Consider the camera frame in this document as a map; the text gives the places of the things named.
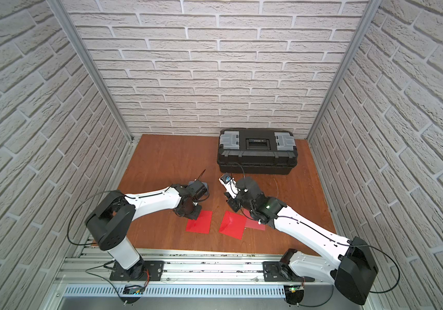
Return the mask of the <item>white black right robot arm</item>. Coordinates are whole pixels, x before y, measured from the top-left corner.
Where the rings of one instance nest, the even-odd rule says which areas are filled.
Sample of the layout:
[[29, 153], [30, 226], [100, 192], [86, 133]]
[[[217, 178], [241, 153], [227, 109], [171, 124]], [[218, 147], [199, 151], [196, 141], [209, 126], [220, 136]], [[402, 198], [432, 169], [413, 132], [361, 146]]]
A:
[[364, 240], [350, 240], [318, 226], [282, 200], [266, 196], [250, 177], [235, 181], [224, 174], [220, 183], [233, 211], [248, 210], [253, 221], [292, 236], [323, 258], [324, 262], [316, 263], [300, 251], [288, 250], [283, 264], [294, 275], [332, 284], [351, 302], [366, 303], [379, 268]]

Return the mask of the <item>red envelope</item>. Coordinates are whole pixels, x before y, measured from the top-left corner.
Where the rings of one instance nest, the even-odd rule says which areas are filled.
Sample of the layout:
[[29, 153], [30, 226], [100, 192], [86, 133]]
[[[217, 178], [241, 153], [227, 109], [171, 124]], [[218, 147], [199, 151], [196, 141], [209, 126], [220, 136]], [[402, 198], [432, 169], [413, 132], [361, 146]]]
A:
[[258, 221], [252, 220], [250, 218], [246, 219], [245, 228], [246, 229], [256, 229], [256, 230], [260, 230], [260, 231], [266, 230], [266, 226], [264, 224], [259, 224]]
[[241, 240], [245, 231], [246, 222], [247, 219], [243, 215], [226, 211], [219, 228], [219, 233]]
[[196, 220], [189, 220], [186, 232], [209, 234], [212, 222], [212, 211], [201, 211]]

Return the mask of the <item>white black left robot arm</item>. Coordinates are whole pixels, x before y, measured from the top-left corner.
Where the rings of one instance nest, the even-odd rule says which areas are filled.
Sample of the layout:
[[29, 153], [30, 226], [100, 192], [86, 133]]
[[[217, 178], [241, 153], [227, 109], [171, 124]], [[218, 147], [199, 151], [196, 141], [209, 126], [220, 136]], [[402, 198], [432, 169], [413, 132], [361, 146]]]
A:
[[200, 203], [208, 197], [208, 185], [199, 180], [141, 194], [110, 191], [85, 219], [85, 225], [99, 249], [115, 260], [114, 271], [124, 274], [111, 279], [141, 280], [146, 276], [145, 261], [127, 237], [133, 221], [164, 210], [196, 220], [202, 210]]

